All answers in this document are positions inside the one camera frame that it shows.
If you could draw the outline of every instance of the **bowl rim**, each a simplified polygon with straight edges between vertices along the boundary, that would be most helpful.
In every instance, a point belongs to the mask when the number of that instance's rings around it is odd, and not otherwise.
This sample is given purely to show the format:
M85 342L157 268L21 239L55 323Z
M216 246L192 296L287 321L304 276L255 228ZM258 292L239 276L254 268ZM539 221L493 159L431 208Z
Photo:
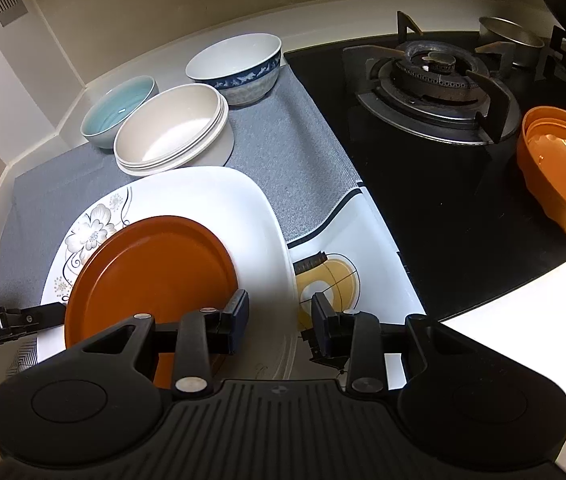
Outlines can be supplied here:
M509 38L508 36L505 36L505 34L497 32L496 30L492 30L492 28L490 28L488 25L486 25L486 22L488 22L488 21L502 22L502 23L507 23L508 25L513 25L514 27L519 28L523 32L529 34L530 37L532 39L534 39L535 43L537 43L537 44L525 43L524 41L519 41L519 40L516 40L514 38ZM531 30L529 30L525 27L521 27L521 25L519 25L519 23L511 22L510 20L506 20L505 18L499 18L498 16L481 16L479 18L479 23L481 25L483 25L487 30L492 32L493 34L497 34L498 36L501 36L502 38L505 38L506 40L511 41L512 43L516 43L516 44L519 44L519 45L522 45L522 46L528 46L530 48L543 48L543 47L546 46L546 42L543 41L538 34L535 34L534 32L532 32Z
M269 36L270 38L275 38L277 40L277 47L276 47L276 49L274 49L274 51L271 54L268 54L262 60L257 61L255 63L252 63L249 66L243 67L241 69L232 70L231 72L228 72L228 73L223 72L223 73L220 73L219 75L215 75L214 77L196 77L194 75L191 75L191 64L197 57L202 56L205 52L210 50L212 47L216 47L220 44L230 43L231 41L236 41L236 38L242 38L244 36ZM255 66L259 66L261 63L265 63L268 59L275 56L281 50L282 45L283 45L283 43L281 41L281 38L279 38L278 36L276 36L274 34L270 34L269 32L251 32L249 34L238 34L237 36L225 38L224 40L217 41L216 43L213 43L209 46L206 46L203 50L198 52L192 59L190 59L188 61L187 66L185 67L185 75L187 77L189 77L190 79L194 79L194 80L197 80L197 81L210 81L210 80L214 80L214 79L222 79L224 77L229 77L231 75L243 72L245 70L249 70L250 68L254 68Z
M84 131L84 126L85 123L88 119L88 117L90 117L90 114L93 114L96 111L96 108L103 105L103 103L105 103L105 101L107 100L108 96L110 96L110 94L112 92L114 92L115 90L120 89L120 87L122 87L123 85L126 85L128 83L130 83L131 81L135 81L135 80L148 80L150 79L152 81L152 86L150 87L149 91L147 92L147 95L143 98L143 100L138 104L138 106L136 106L133 110L130 111L130 113L128 113L127 115L125 115L120 121L116 122L115 124L112 124L109 128L106 128L104 130L101 130L95 134L86 134ZM80 123L80 134L83 137L95 137L97 135L100 134L104 134L105 132L109 132L112 128L115 128L116 126L118 126L119 124L121 124L122 122L124 122L125 120L127 120L128 117L130 117L131 114L133 114L136 110L138 110L139 107L141 107L141 105L144 104L144 102L146 101L146 99L152 95L152 92L154 91L154 89L156 88L156 79L154 79L151 75L137 75L134 77L131 77L130 79L127 79L126 81L123 81L122 83L116 85L114 88L111 88L108 90L108 92L106 92L105 95L103 95L100 99L98 99L98 101L96 101L92 107L88 110L88 112L85 114L85 117L83 117L82 122Z
M184 87L204 87L206 90L209 90L209 91L211 91L211 92L214 92L214 94L216 95L217 100L218 100L217 110L216 110L216 112L215 112L215 116L209 120L209 122L205 125L205 128L204 128L204 129L207 130L207 133L209 133L210 129L213 129L213 127L214 127L216 121L217 121L218 118L219 118L219 115L223 113L223 96L220 94L220 92L219 92L216 88L214 88L214 87L212 87L212 86L210 86L210 85L206 85L206 84L204 84L204 83L186 83L186 84L183 84L183 85L174 86L174 87L172 87L172 88L167 89L167 90L164 91L164 92L161 92L161 93L159 93L159 94L156 94L156 95L155 95L154 97L152 97L151 99L148 99L148 100L145 101L143 104L141 104L139 107L137 107L134 111L132 111L132 113L127 116L127 118L125 118L124 123L121 125L121 127L120 127L120 128L118 129L118 131L116 132L116 137L114 138L114 146L112 147L112 149L114 150L114 156L115 156L118 160L121 160L122 162L124 162L126 166L128 166L128 164L132 164L131 167L135 167L134 164L137 164L137 162L128 161L128 160L125 160L124 158L122 158L122 157L119 155L118 150L117 150L117 146L118 146L118 142L119 142L119 138L120 138L120 133L121 133L121 131L124 131L125 123L127 123L128 120L131 120L131 118L134 116L134 114L135 114L138 110L140 110L144 105L146 105L146 104L148 104L148 103L150 103L150 102L152 102L152 101L154 101L154 100L158 100L159 98L161 98L161 99L167 99L168 96L171 95L171 94L173 94L174 92L183 91L183 88L184 88ZM155 158L153 158L153 159L151 159L151 160L146 160L146 161L144 162L144 165L145 165L145 164L153 164L153 163L156 163L156 164L157 164L157 163L159 163L159 159L160 159L160 158L163 158L164 160L167 160L167 159L170 158L171 156L175 155L175 151L176 151L176 150L172 150L170 153L164 153L163 155L161 155L161 156L159 156L159 157L155 157Z

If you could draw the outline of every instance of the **gas burner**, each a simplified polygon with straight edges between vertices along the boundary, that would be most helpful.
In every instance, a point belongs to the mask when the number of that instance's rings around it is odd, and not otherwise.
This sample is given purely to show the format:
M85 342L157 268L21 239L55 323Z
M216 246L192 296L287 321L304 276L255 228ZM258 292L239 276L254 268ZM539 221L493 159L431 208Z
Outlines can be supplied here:
M407 28L398 13L399 38ZM510 60L509 45L483 52ZM470 52L441 41L403 41L396 49L362 45L343 50L348 89L386 123L412 134L451 144L483 145L511 136L521 121L519 105L502 81ZM500 72L509 70L502 67Z

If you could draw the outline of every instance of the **teal bowl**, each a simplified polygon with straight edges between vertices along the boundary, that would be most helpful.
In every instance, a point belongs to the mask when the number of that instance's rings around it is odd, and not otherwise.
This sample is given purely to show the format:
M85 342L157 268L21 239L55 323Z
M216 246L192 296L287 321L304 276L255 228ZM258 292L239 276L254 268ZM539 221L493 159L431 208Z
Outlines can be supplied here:
M158 92L156 81L148 75L133 77L112 88L87 112L80 125L82 136L99 148L112 150L123 121Z

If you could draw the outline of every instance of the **gas stove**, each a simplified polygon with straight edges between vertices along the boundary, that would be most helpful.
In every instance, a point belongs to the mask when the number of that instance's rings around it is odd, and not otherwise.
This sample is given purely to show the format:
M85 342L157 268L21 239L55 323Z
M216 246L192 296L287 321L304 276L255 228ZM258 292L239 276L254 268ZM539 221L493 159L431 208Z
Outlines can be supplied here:
M566 262L566 235L515 158L525 111L566 109L566 74L548 48L526 70L509 44L480 46L474 31L421 32L402 13L398 30L285 58L361 175L425 312L448 319Z

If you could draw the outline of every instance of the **blue and white bowl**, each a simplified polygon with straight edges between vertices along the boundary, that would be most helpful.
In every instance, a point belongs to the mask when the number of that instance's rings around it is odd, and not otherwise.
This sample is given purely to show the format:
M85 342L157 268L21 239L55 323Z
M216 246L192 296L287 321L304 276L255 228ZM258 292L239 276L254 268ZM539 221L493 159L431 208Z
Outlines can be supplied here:
M159 92L148 75L128 79L103 95L85 115L80 132L99 148L111 150L121 124L144 102Z
M281 38L256 33L208 46L185 68L197 83L216 88L231 106L255 103L271 90L281 67Z

